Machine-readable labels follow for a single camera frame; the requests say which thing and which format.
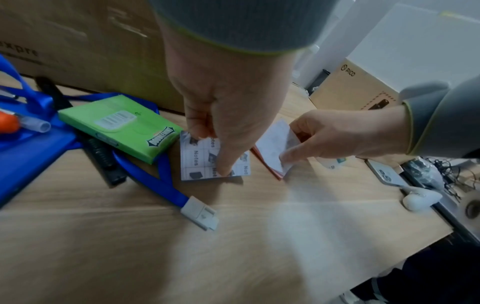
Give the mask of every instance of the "green card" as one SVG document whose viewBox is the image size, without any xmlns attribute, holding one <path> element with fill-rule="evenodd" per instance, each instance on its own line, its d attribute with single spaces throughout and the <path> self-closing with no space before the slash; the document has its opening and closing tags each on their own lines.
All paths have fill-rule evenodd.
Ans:
<svg viewBox="0 0 480 304">
<path fill-rule="evenodd" d="M 58 116 L 148 164 L 174 143 L 182 130 L 124 95 L 60 110 Z"/>
</svg>

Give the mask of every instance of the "barcode sticker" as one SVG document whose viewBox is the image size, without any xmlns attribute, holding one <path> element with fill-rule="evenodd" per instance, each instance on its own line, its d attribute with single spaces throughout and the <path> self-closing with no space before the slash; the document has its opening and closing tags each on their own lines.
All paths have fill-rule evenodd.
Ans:
<svg viewBox="0 0 480 304">
<path fill-rule="evenodd" d="M 124 126 L 130 121 L 135 120 L 136 118 L 137 117 L 134 114 L 122 110 L 94 121 L 94 123 L 107 130 L 115 130 Z"/>
</svg>

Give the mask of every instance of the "white paper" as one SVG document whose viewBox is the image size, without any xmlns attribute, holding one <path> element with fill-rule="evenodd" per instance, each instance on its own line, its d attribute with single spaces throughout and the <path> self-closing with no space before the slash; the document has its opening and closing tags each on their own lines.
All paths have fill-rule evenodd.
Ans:
<svg viewBox="0 0 480 304">
<path fill-rule="evenodd" d="M 285 120 L 280 119 L 265 131 L 255 146 L 267 166 L 281 175 L 285 175 L 293 165 L 282 165 L 279 156 L 283 151 L 299 144 L 300 140 L 290 126 Z"/>
<path fill-rule="evenodd" d="M 180 133 L 181 180 L 222 177 L 217 173 L 216 160 L 220 151 L 218 138 L 195 140 L 190 133 Z M 230 176 L 250 175 L 250 151 L 246 151 L 232 167 Z"/>
</svg>

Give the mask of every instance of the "brown box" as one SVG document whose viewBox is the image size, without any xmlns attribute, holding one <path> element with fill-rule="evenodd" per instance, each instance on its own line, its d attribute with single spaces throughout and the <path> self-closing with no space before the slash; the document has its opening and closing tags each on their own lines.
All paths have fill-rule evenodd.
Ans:
<svg viewBox="0 0 480 304">
<path fill-rule="evenodd" d="M 0 4 L 0 53 L 29 76 L 121 92 L 183 112 L 147 1 L 16 0 Z"/>
<path fill-rule="evenodd" d="M 310 99 L 319 109 L 369 110 L 398 105 L 398 95 L 381 80 L 345 59 Z"/>
</svg>

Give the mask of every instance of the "sleeve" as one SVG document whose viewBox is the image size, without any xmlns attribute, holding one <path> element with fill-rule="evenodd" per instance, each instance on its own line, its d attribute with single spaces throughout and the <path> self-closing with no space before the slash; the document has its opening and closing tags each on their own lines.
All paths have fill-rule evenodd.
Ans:
<svg viewBox="0 0 480 304">
<path fill-rule="evenodd" d="M 480 76 L 452 90 L 437 84 L 415 94 L 420 87 L 400 93 L 410 113 L 409 154 L 480 158 Z"/>
<path fill-rule="evenodd" d="M 319 37 L 337 0 L 149 0 L 172 26 L 236 51 L 277 54 Z"/>
</svg>

